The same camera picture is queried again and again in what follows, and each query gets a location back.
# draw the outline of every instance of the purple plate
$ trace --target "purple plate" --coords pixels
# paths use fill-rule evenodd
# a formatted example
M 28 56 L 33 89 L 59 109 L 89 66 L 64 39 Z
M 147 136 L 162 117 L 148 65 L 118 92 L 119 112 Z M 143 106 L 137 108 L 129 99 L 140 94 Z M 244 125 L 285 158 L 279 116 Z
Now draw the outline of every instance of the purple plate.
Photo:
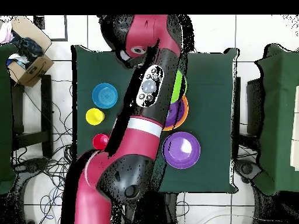
M 176 132 L 166 138 L 162 154 L 169 165 L 176 169 L 192 167 L 199 159 L 198 140 L 188 132 Z
M 175 121 L 179 107 L 180 107 L 180 109 L 179 109 L 178 119 Z M 184 110 L 185 110 L 185 107 L 184 107 L 184 102 L 182 99 L 180 100 L 180 105 L 179 105 L 178 101 L 172 103 L 170 105 L 170 108 L 169 108 L 169 111 L 167 114 L 167 118 L 165 121 L 165 127 L 173 126 L 176 122 L 178 123 L 184 116 Z

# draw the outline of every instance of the red robot arm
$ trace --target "red robot arm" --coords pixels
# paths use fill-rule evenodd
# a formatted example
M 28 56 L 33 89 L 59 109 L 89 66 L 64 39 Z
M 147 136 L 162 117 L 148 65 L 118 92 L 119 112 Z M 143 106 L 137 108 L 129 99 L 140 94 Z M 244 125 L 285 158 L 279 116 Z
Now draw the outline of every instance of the red robot arm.
M 110 224 L 112 201 L 134 205 L 148 189 L 182 50 L 176 16 L 102 16 L 100 24 L 120 60 L 145 60 L 106 149 L 94 151 L 81 174 L 74 224 Z

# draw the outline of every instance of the black cable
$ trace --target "black cable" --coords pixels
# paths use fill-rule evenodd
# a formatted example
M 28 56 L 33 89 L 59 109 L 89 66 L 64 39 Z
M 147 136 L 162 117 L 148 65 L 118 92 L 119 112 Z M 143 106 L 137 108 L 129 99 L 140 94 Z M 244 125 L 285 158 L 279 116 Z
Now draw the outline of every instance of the black cable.
M 62 81 L 71 82 L 70 80 L 61 80 L 61 81 L 52 80 L 52 81 L 55 81 L 55 82 L 62 82 Z M 36 106 L 36 104 L 33 102 L 33 100 L 30 98 L 30 96 L 28 94 L 27 94 L 27 96 L 28 96 L 29 100 L 33 103 L 33 105 L 38 109 L 38 111 L 41 112 L 41 110 Z M 66 117 L 65 121 L 62 122 L 62 120 L 61 120 L 61 111 L 60 111 L 60 109 L 59 109 L 59 107 L 57 105 L 56 105 L 56 107 L 58 108 L 58 110 L 60 112 L 60 121 L 64 125 L 64 128 L 65 128 L 66 132 L 68 132 L 69 130 L 72 130 L 72 128 L 68 129 L 65 126 L 66 119 L 71 115 L 72 112 L 70 112 L 68 114 L 68 116 Z M 58 130 L 56 129 L 56 127 L 54 126 L 54 124 L 45 115 L 44 115 L 44 117 L 51 123 L 51 125 L 54 127 L 54 129 L 57 131 L 57 133 L 59 133 Z M 51 181 L 52 181 L 52 183 L 53 183 L 53 185 L 55 187 L 51 190 L 51 192 L 54 190 L 54 194 L 52 196 L 52 199 L 50 198 L 49 195 L 45 195 L 40 200 L 40 208 L 41 208 L 42 213 L 44 214 L 44 217 L 42 218 L 42 220 L 40 221 L 39 224 L 42 224 L 46 218 L 49 219 L 48 215 L 49 215 L 50 211 L 52 210 L 53 205 L 56 205 L 55 200 L 57 198 L 61 198 L 62 199 L 62 193 L 64 191 L 65 175 L 68 172 L 68 167 L 67 166 L 70 166 L 71 163 L 72 163 L 72 145 L 64 145 L 63 140 L 61 138 L 61 135 L 58 137 L 58 139 L 61 140 L 62 146 L 59 147 L 59 148 L 57 148 L 53 152 L 52 158 L 48 159 L 48 161 L 47 161 L 45 171 L 42 171 L 43 174 L 47 175 L 51 179 Z M 20 162 L 21 160 L 25 161 L 24 159 L 20 158 L 22 155 L 24 155 L 27 152 L 27 147 L 25 147 L 25 149 L 26 149 L 25 152 L 23 152 L 21 155 L 19 155 L 19 157 L 17 157 L 17 153 L 16 153 L 16 157 L 15 158 L 13 157 L 13 159 L 16 160 L 16 165 L 18 163 L 21 163 Z M 64 157 L 62 157 L 58 161 L 54 160 L 53 159 L 54 155 L 58 151 L 60 151 L 61 149 L 64 150 Z M 54 181 L 54 178 L 58 178 L 58 184 Z M 48 198 L 49 199 L 49 202 L 46 204 L 46 206 L 49 204 L 49 210 L 48 210 L 48 212 L 45 212 L 46 211 L 46 207 L 44 208 L 44 210 L 41 207 L 41 202 L 42 202 L 43 198 Z

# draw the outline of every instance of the green table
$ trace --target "green table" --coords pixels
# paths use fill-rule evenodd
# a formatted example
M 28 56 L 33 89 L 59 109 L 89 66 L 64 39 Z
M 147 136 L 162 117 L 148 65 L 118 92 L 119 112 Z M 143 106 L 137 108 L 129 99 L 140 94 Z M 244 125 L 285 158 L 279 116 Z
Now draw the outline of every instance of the green table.
M 259 159 L 264 172 L 254 182 L 266 195 L 279 191 L 299 192 L 299 171 L 290 166 L 299 53 L 272 44 L 258 64 L 263 71 L 266 93 Z
M 133 71 L 125 69 L 113 52 L 92 52 L 75 47 L 77 57 L 77 154 L 93 148 L 92 139 L 98 133 L 110 134 Z M 189 115 L 175 131 L 187 131 L 200 142 L 201 155 L 189 169 L 178 170 L 164 161 L 161 151 L 155 162 L 152 182 L 160 192 L 234 193 L 230 184 L 232 62 L 237 49 L 225 54 L 188 55 L 187 93 Z M 91 126 L 86 112 L 96 107 L 92 101 L 93 88 L 110 83 L 118 91 L 119 100 L 103 110 L 105 120 Z M 164 131 L 161 144 L 170 135 Z
M 7 193 L 15 180 L 15 172 L 11 166 L 12 156 L 12 95 L 11 81 L 6 67 L 8 57 L 18 49 L 13 44 L 0 45 L 0 194 Z

